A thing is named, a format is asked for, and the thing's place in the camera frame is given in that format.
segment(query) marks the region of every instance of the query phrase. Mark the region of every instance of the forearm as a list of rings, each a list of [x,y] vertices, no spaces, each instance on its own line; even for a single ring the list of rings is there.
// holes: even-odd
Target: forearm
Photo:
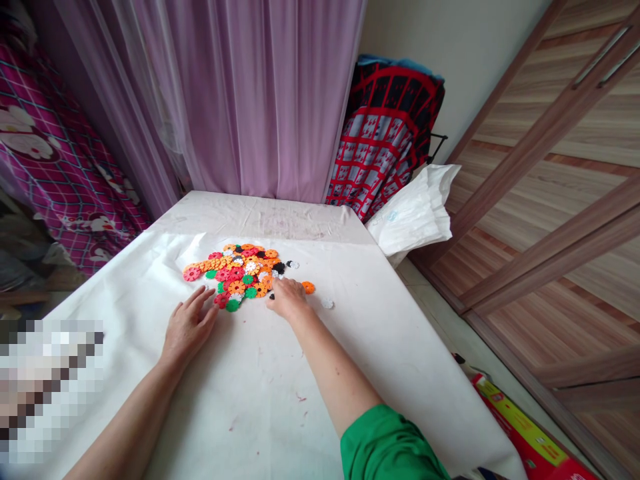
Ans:
[[[138,479],[144,473],[183,368],[160,361],[142,379],[65,480]]]
[[[342,438],[364,412],[384,402],[311,308],[289,323],[305,352],[333,426]]]

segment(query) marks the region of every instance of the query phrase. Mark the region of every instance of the green shirt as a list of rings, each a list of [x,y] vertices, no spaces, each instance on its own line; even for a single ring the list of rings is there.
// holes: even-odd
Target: green shirt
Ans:
[[[418,427],[386,405],[353,422],[340,450],[348,480],[451,480]]]

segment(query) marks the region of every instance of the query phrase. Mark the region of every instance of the green flower piece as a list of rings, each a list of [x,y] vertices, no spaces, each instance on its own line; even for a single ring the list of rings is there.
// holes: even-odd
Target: green flower piece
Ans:
[[[229,300],[227,302],[227,311],[234,312],[240,308],[240,302],[238,300]]]

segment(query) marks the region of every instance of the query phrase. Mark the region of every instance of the table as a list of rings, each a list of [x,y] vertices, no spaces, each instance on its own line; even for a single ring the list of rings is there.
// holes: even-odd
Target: table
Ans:
[[[346,207],[190,192],[44,320],[44,331],[104,331],[52,405],[20,430],[14,451],[51,453],[10,465],[9,478],[59,479],[159,357],[168,317],[203,277],[182,270],[227,243],[295,260],[328,328],[382,397],[422,430],[451,474],[482,465],[524,470],[506,438],[367,230]],[[331,310],[322,298],[335,302]],[[339,440],[288,324],[265,299],[222,311],[176,393],[150,479],[342,478]],[[33,456],[14,454],[13,461]]]

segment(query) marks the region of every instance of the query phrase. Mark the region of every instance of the blue cloth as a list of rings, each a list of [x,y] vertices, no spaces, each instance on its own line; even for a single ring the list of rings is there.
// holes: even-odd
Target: blue cloth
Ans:
[[[420,65],[419,63],[416,63],[410,59],[393,60],[393,59],[378,57],[377,55],[369,55],[369,54],[362,54],[358,56],[358,65],[364,66],[364,65],[370,65],[372,63],[384,63],[386,65],[389,65],[390,67],[408,68],[411,70],[418,71],[420,73],[424,73],[425,75],[441,80],[442,82],[445,81],[444,78],[442,78],[442,76],[434,75],[433,72],[428,68],[426,68],[424,65]]]

